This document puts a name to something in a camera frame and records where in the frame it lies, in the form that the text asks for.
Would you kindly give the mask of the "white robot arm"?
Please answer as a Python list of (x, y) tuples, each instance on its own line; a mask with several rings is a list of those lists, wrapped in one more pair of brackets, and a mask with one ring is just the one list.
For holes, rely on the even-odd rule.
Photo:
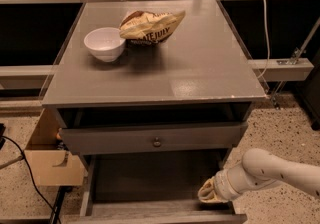
[(258, 148), (246, 151), (237, 165), (218, 171), (198, 191), (203, 203), (233, 201), (245, 192), (289, 184), (320, 198), (320, 167), (288, 161)]

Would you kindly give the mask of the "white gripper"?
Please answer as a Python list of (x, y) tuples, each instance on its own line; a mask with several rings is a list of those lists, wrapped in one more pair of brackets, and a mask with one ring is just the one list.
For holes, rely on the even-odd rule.
[(199, 190), (199, 200), (202, 203), (223, 203), (223, 201), (233, 201), (240, 196), (231, 186), (227, 173), (226, 169), (218, 171), (214, 178), (208, 179), (203, 184)]

